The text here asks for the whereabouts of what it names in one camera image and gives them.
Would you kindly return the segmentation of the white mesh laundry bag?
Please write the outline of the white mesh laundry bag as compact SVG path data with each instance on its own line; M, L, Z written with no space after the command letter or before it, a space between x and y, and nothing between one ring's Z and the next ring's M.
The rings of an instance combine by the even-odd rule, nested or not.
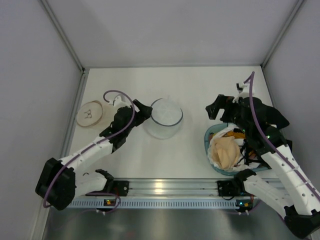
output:
M170 99L159 98L151 104L151 117L143 124L144 129L154 138L169 139L180 129L183 110Z

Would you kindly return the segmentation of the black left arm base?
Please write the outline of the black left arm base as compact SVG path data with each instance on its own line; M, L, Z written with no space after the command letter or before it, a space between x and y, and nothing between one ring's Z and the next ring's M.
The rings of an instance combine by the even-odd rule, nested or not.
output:
M121 197L126 197L129 192L130 182L127 180L114 180L103 190L96 192L98 196L114 197L104 200L104 205L110 208L97 208L103 214L114 212L121 204Z

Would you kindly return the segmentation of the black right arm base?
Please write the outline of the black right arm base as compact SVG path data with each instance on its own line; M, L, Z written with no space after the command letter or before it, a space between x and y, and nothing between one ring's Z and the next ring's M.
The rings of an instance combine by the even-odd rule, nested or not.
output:
M226 201L235 200L235 211L238 215L249 215L257 204L255 196L245 192L233 179L217 181L218 196Z

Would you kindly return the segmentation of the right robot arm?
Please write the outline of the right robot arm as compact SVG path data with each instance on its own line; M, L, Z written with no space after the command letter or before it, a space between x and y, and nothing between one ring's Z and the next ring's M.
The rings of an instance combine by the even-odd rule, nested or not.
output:
M320 228L320 193L295 160L281 129L289 121L274 107L259 98L218 95L205 108L209 119L235 124L245 135L245 142L277 175L288 196L271 186L251 169L239 171L231 180L218 182L220 196L254 195L274 209L297 238L304 239Z

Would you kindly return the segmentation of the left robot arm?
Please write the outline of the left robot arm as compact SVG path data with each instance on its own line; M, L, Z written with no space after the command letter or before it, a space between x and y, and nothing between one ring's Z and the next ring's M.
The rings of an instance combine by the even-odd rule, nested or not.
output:
M152 111L152 107L135 99L132 105L120 107L110 126L90 144L61 159L47 160L35 187L44 207L61 211L77 197L93 192L110 193L113 176L102 169L90 173L88 168L121 148L132 129L148 120Z

